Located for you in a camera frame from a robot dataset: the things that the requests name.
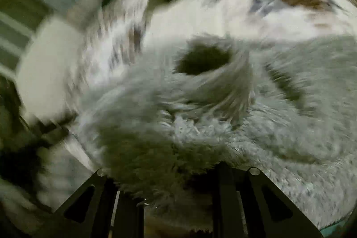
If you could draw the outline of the grey fluffy fleece pants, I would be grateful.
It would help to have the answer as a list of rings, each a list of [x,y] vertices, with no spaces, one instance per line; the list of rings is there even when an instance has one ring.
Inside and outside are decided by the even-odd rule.
[[[324,228],[356,203],[356,39],[166,42],[88,93],[70,133],[162,224],[211,230],[208,172],[225,162],[262,169]]]

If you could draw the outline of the folded white cloth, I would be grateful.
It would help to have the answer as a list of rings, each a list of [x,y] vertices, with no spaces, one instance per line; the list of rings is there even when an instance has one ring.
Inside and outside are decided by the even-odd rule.
[[[24,118],[46,121],[66,110],[66,78],[83,33],[59,16],[46,18],[22,56],[16,87]]]

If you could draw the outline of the floral cream bed blanket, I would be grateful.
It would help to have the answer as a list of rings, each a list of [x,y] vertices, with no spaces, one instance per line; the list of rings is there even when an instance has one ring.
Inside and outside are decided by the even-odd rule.
[[[356,0],[112,0],[87,30],[66,81],[75,106],[156,40],[197,34],[305,40],[356,34]]]

